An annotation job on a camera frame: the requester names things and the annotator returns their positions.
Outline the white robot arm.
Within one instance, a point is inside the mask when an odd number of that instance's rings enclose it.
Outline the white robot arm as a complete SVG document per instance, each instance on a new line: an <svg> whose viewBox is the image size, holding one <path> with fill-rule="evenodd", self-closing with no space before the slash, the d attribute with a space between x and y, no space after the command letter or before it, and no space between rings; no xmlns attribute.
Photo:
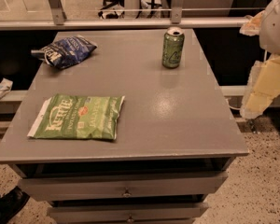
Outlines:
<svg viewBox="0 0 280 224"><path fill-rule="evenodd" d="M280 0L272 0L241 27L240 33L259 35L259 46L271 54L263 62L255 61L242 99L240 115L255 119L280 94Z"/></svg>

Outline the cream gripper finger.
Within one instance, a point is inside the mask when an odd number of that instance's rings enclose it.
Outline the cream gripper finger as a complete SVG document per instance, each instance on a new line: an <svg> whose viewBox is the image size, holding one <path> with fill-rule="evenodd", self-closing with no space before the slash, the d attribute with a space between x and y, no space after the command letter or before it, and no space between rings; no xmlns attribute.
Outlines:
<svg viewBox="0 0 280 224"><path fill-rule="evenodd" d="M255 61L251 68L240 115L255 119L280 94L280 55L271 55L265 62Z"/></svg>
<svg viewBox="0 0 280 224"><path fill-rule="evenodd" d="M242 25L242 27L240 28L240 33L242 35L248 36L259 35L263 14L264 10L262 10L255 16L247 15L246 17L248 18L248 22Z"/></svg>

